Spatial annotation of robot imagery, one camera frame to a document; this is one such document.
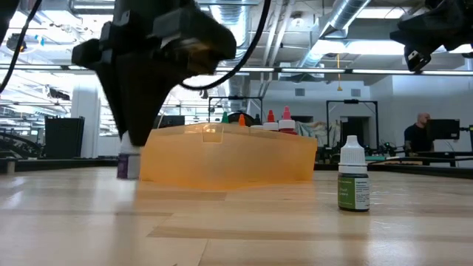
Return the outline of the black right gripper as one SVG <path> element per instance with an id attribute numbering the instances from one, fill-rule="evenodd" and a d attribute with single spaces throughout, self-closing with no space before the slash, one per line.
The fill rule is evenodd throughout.
<path id="1" fill-rule="evenodd" d="M 389 37 L 412 50 L 435 51 L 444 46 L 452 51 L 473 44 L 473 25 L 462 17 L 416 16 L 400 21 Z"/>

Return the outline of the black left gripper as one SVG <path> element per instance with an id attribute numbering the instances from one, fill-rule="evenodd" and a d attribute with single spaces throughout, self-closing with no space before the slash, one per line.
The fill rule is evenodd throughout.
<path id="1" fill-rule="evenodd" d="M 178 11 L 195 11 L 195 0 L 115 0 L 113 19 L 106 22 L 99 38 L 77 45 L 74 65 L 98 71 L 99 64 L 113 65 L 119 55 L 161 49 L 180 37 L 177 26 L 158 25 Z M 97 72 L 112 111 L 119 138 L 126 132 L 133 146 L 145 146 L 154 120 L 174 83 L 167 78 L 131 78 L 126 85 L 125 119 L 121 90 L 115 72 Z"/>

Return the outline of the small white ball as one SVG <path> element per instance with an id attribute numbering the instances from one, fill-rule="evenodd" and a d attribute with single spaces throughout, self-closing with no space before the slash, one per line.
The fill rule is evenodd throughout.
<path id="1" fill-rule="evenodd" d="M 129 133 L 125 132 L 121 138 L 118 153 L 118 178 L 124 180 L 138 180 L 140 176 L 140 147 L 131 143 Z"/>
<path id="2" fill-rule="evenodd" d="M 355 135 L 347 136 L 338 163 L 338 207 L 344 211 L 365 212 L 370 209 L 370 180 L 364 148 Z"/>

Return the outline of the red-capped food coloring bottle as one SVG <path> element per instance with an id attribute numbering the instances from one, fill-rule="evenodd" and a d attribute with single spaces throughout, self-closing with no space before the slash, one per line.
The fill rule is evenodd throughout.
<path id="1" fill-rule="evenodd" d="M 263 123 L 263 129 L 274 132 L 279 130 L 279 124 L 275 120 L 272 109 L 268 110 L 267 120 Z"/>

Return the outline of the pink-capped food coloring bottle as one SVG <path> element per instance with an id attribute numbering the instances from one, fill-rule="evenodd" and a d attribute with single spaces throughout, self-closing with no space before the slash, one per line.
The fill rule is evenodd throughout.
<path id="1" fill-rule="evenodd" d="M 282 113 L 282 119 L 278 122 L 279 131 L 286 134 L 297 135 L 296 121 L 291 117 L 290 108 L 286 106 Z"/>

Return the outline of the dark background screen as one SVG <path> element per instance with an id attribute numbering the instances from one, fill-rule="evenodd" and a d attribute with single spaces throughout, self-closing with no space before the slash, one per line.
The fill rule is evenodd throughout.
<path id="1" fill-rule="evenodd" d="M 157 119 L 157 128 L 161 129 L 174 126 L 184 126 L 185 121 L 185 117 L 182 115 L 159 116 L 159 118 Z"/>

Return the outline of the black cabinet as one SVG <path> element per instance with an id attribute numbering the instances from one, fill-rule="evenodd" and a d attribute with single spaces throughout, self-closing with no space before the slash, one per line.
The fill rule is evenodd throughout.
<path id="1" fill-rule="evenodd" d="M 72 159 L 80 157 L 84 122 L 84 117 L 47 117 L 44 137 L 46 158 Z"/>

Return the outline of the black background monitor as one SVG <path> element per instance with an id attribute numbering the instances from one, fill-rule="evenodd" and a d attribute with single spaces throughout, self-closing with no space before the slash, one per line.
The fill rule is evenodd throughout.
<path id="1" fill-rule="evenodd" d="M 458 140 L 460 121 L 458 119 L 431 119 L 426 124 L 426 132 L 431 140 Z"/>

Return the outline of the person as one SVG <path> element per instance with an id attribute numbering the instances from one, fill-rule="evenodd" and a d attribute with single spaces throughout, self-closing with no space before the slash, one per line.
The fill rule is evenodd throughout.
<path id="1" fill-rule="evenodd" d="M 429 120 L 429 113 L 419 113 L 417 121 L 404 130 L 404 151 L 407 157 L 417 157 L 419 152 L 435 150 L 433 141 L 427 137 L 426 125 Z"/>

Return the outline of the translucent orange plastic tray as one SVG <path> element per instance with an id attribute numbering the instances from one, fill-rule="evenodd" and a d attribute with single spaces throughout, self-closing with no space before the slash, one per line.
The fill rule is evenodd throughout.
<path id="1" fill-rule="evenodd" d="M 310 181 L 318 141 L 228 123 L 151 131 L 140 155 L 140 180 L 229 190 Z"/>

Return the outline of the black background equipment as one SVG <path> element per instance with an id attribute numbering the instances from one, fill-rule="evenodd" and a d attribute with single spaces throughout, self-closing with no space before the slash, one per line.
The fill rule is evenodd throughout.
<path id="1" fill-rule="evenodd" d="M 0 158 L 39 158 L 43 148 L 31 140 L 5 132 L 0 132 Z"/>

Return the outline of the long ceiling light strip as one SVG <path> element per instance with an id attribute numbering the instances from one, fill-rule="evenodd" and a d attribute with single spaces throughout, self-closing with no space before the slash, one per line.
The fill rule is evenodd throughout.
<path id="1" fill-rule="evenodd" d="M 86 68 L 73 65 L 20 64 L 18 70 L 31 71 L 87 71 Z M 410 72 L 402 69 L 332 69 L 332 68 L 294 68 L 294 67 L 243 67 L 244 73 L 287 73 L 287 74 L 344 74 L 344 75 L 425 75 L 473 77 L 473 71 L 463 70 L 424 70 Z"/>

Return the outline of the black background workbench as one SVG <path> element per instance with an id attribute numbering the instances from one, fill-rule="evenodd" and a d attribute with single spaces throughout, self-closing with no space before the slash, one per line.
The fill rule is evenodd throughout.
<path id="1" fill-rule="evenodd" d="M 448 163 L 451 167 L 456 167 L 460 161 L 473 160 L 473 151 L 434 151 L 421 152 L 417 157 L 383 157 L 366 156 L 368 164 L 417 164 L 427 166 L 430 163 Z"/>

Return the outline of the grey cloth cover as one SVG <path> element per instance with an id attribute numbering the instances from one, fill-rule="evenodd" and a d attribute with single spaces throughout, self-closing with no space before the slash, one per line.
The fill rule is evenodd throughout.
<path id="1" fill-rule="evenodd" d="M 316 138 L 318 147 L 335 147 L 341 140 L 341 122 L 335 120 L 326 124 L 323 121 L 310 123 L 296 121 L 296 132 L 300 136 Z"/>

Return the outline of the silver ceiling duct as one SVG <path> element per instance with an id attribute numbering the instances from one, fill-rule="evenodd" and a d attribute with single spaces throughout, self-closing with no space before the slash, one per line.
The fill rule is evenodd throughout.
<path id="1" fill-rule="evenodd" d="M 250 44 L 248 27 L 250 23 L 250 8 L 242 5 L 214 5 L 210 7 L 212 16 L 227 27 L 236 40 L 236 55 L 234 59 L 225 60 L 221 67 L 235 67 L 243 58 Z M 228 79 L 228 95 L 243 96 L 245 94 L 245 76 L 235 75 Z"/>
<path id="2" fill-rule="evenodd" d="M 310 34 L 307 52 L 298 62 L 299 68 L 315 67 L 328 48 L 334 48 L 325 38 L 346 38 L 348 27 L 371 0 L 335 0 L 330 13 L 316 19 Z"/>

